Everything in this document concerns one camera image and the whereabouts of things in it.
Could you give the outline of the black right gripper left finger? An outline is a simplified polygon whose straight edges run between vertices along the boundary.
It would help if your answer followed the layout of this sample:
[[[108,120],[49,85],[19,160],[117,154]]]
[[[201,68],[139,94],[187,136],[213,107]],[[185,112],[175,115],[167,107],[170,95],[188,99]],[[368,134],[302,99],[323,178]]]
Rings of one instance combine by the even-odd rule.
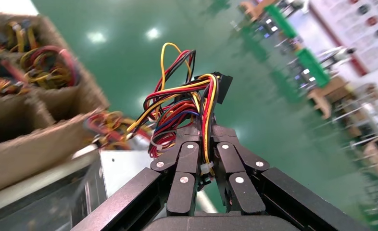
[[[151,162],[161,174],[160,191],[165,193],[168,216],[193,216],[200,176],[201,132],[195,125],[179,128],[176,143]]]

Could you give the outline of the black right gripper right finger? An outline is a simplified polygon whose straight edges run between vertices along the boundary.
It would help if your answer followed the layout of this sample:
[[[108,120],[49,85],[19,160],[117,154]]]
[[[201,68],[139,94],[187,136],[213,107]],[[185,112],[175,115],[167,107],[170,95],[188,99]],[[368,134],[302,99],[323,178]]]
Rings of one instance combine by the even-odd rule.
[[[266,206],[252,177],[268,170],[269,163],[243,147],[233,129],[213,125],[211,140],[215,179],[226,211],[239,211],[242,215],[263,214]]]

